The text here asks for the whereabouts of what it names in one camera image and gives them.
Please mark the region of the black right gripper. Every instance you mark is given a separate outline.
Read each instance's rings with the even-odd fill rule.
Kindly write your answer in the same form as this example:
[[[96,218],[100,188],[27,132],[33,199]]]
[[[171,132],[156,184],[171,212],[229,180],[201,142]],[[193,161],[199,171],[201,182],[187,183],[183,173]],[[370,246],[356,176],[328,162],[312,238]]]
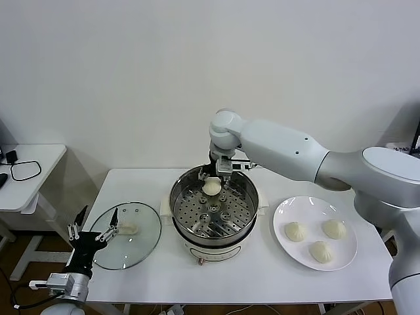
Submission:
[[[210,177],[210,172],[216,171],[217,160],[219,159],[218,155],[214,152],[209,152],[209,164],[208,169],[206,167],[201,167],[198,172],[198,179],[201,181],[206,181]],[[231,179],[231,174],[222,174],[220,176],[221,186],[225,187],[229,184]]]

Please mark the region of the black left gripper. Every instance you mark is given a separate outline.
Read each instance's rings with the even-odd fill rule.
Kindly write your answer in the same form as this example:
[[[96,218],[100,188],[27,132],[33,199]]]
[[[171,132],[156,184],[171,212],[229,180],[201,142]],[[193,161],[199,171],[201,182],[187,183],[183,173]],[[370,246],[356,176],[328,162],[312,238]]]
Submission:
[[[80,232],[88,207],[88,205],[84,206],[73,222],[67,225],[68,239],[73,246],[73,253],[63,269],[64,272],[91,272],[96,252],[104,249],[106,242],[118,233],[117,207],[104,232]]]

